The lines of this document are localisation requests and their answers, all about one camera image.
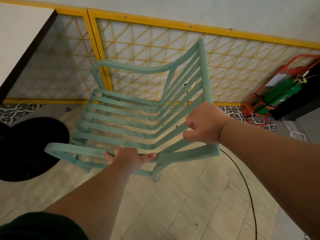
white tabletop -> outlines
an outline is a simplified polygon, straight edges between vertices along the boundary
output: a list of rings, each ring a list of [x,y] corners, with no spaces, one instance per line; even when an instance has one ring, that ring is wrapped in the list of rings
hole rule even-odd
[[[54,9],[0,3],[0,86]]]

yellow wire mesh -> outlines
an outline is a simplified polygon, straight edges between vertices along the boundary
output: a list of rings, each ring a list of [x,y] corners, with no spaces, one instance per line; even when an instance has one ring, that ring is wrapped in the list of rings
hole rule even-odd
[[[84,19],[59,15],[7,98],[87,99],[95,62]]]
[[[106,59],[135,66],[170,63],[202,37],[216,102],[244,101],[280,65],[301,54],[320,54],[316,49],[106,19],[98,19],[97,23]],[[300,60],[294,65],[306,63]],[[180,66],[175,76],[183,68]],[[167,77],[167,73],[142,75],[115,69],[109,72],[114,91],[150,100],[161,98]]]

sleeve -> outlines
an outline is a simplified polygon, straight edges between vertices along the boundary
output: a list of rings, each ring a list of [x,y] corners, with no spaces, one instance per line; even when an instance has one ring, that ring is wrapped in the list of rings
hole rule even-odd
[[[73,220],[46,212],[31,212],[0,226],[0,239],[88,240],[86,234]]]

hand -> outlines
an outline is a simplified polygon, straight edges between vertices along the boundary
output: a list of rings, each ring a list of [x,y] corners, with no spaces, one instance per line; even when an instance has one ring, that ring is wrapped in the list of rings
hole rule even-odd
[[[186,118],[186,125],[193,130],[185,130],[183,138],[187,141],[219,144],[222,128],[229,120],[232,118],[218,106],[203,102]]]
[[[130,173],[136,172],[142,165],[157,158],[157,153],[150,153],[140,156],[138,150],[134,147],[117,147],[114,150],[114,157],[108,152],[104,152],[104,156],[109,163],[117,162],[130,170]]]

green fire extinguisher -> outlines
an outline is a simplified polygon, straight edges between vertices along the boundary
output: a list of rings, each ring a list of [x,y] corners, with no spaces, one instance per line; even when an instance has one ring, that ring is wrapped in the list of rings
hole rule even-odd
[[[278,106],[283,101],[286,101],[288,98],[299,92],[302,88],[302,83],[306,82],[307,81],[303,76],[289,77],[279,82],[273,89],[263,95],[262,101],[265,105],[259,105],[255,108],[254,113],[265,115],[270,110],[266,108],[266,106]]]

